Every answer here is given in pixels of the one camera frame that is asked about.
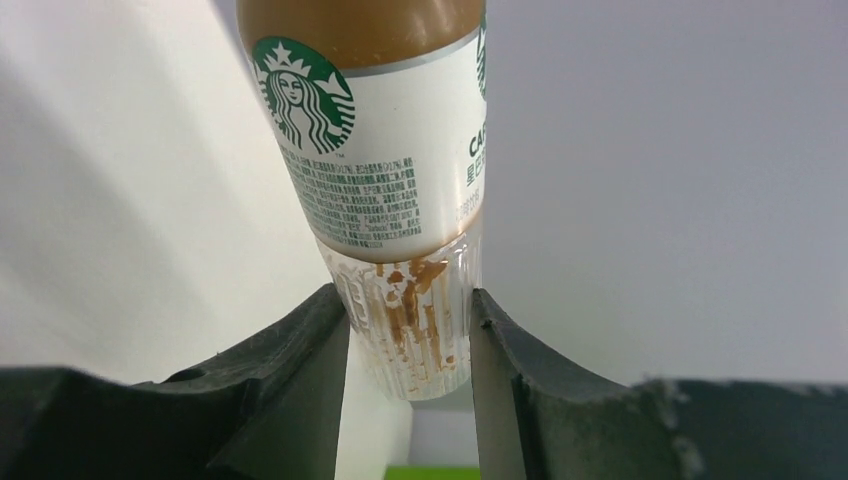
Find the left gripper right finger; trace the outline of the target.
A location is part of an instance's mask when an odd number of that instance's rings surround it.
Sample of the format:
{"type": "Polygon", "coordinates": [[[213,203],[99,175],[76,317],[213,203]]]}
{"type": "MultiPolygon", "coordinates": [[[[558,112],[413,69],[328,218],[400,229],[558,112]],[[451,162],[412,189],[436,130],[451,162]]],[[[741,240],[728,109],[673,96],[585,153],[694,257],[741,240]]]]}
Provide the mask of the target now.
{"type": "Polygon", "coordinates": [[[485,479],[843,479],[843,384],[618,384],[473,294],[471,367],[485,479]]]}

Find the green cap brown bottle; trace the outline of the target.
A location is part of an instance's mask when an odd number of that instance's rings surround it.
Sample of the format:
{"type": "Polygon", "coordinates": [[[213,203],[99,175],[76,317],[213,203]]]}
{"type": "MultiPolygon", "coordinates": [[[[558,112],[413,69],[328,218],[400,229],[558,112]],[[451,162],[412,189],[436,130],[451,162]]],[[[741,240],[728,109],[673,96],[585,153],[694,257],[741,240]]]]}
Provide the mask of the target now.
{"type": "Polygon", "coordinates": [[[471,375],[486,173],[482,1],[240,1],[276,142],[367,370],[420,401],[471,375]]]}

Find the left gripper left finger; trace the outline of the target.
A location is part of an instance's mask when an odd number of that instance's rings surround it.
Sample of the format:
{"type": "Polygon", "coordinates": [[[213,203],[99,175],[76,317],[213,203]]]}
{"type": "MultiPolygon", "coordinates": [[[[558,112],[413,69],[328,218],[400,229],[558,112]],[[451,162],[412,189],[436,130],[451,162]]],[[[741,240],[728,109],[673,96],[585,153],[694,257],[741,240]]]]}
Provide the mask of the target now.
{"type": "Polygon", "coordinates": [[[1,372],[5,479],[331,479],[349,346],[324,285],[283,319],[160,383],[1,372]]]}

